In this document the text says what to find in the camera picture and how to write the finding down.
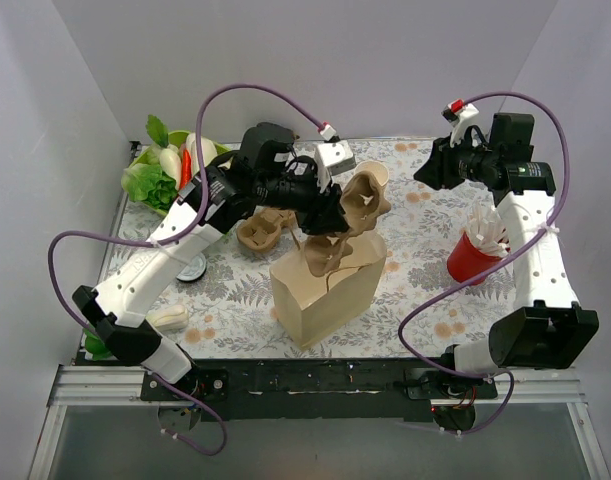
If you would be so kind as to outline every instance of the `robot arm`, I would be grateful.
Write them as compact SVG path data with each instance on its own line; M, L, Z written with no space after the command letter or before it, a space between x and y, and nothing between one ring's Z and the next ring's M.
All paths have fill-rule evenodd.
M518 250L554 207L554 177L548 164L531 161L531 115L496 114L487 142L475 125L477 113L462 102L448 106L443 116L452 134L434 141L429 160L414 178L435 190L455 188L466 179L484 183L511 248ZM473 131L479 134L476 145ZM456 370L491 374L509 366L568 368L596 333L598 316L580 307L553 230L513 263L514 312L497 321L488 338L456 346Z
M196 392L196 376L187 375L195 368L191 358L145 315L198 253L251 216L257 205L295 210L307 234L346 231L341 189L331 177L353 168L355 162L347 142L330 140L333 143L317 147L315 158L294 155L288 162L294 143L290 130L268 123L250 128L241 149L232 153L229 169L206 168L210 203L201 224L172 245L137 251L96 287L75 291L74 303L116 358L126 365L143 365L189 394ZM196 218L200 203L201 181L196 175L148 240L156 245L182 231Z

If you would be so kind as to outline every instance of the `glass panel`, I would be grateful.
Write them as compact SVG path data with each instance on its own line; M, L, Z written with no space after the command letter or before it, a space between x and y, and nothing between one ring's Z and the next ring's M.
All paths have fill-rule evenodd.
M477 416L495 408L477 406ZM391 419L254 420L228 428L225 451L207 458L161 435L155 407L70 407L50 478L589 478L564 404L510 405L489 429L462 440ZM199 424L190 436L213 446L220 431Z

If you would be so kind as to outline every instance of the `green lettuce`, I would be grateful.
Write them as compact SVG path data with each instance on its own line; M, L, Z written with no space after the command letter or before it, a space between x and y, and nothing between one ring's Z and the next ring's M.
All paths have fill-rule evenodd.
M132 202L143 202L159 210L169 210L177 195L176 182L160 165L137 163L126 168L121 185Z

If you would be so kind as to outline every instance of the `white backdrop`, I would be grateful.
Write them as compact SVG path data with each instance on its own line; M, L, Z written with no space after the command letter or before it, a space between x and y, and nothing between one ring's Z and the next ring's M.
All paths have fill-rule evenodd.
M556 3L53 1L119 124L141 140L148 113L193 129L204 97L235 81L290 94L349 137L440 134L447 102L512 86ZM261 93L227 94L206 118L221 141L259 120L316 137Z
M611 0L559 2L514 89L553 108L569 140L572 183L558 224L572 286L601 322L577 366L611 473ZM553 128L537 122L535 159L559 167Z
M49 0L0 0L0 480L25 478L59 362L80 328L56 301L47 246L109 230L129 146ZM65 291L95 282L104 245L63 242Z

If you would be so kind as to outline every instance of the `table surface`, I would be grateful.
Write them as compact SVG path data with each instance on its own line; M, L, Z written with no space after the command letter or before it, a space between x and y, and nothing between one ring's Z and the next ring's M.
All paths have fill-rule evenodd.
M198 282L174 281L152 308L182 303L189 326L168 336L194 358L400 357L409 355L397 337L400 321L416 306L455 282L445 262L456 245L475 203L491 203L491 195L470 182L435 192L413 179L428 158L431 140L414 138L350 141L357 162L378 160L390 171L386 195L390 213L379 219L378 232L387 244L387 261L369 310L329 337L301 352L276 320L269 266L294 248L285 230L277 247L254 254L238 243L234 231L204 251L207 272ZM313 154L314 143L297 145ZM341 176L346 182L350 173ZM119 236L144 239L161 217L141 204L128 202ZM116 246L113 273L133 253ZM514 300L510 270L501 270L482 285L466 288L413 319L406 337L425 355L440 355L447 346L484 337L490 326L509 313Z

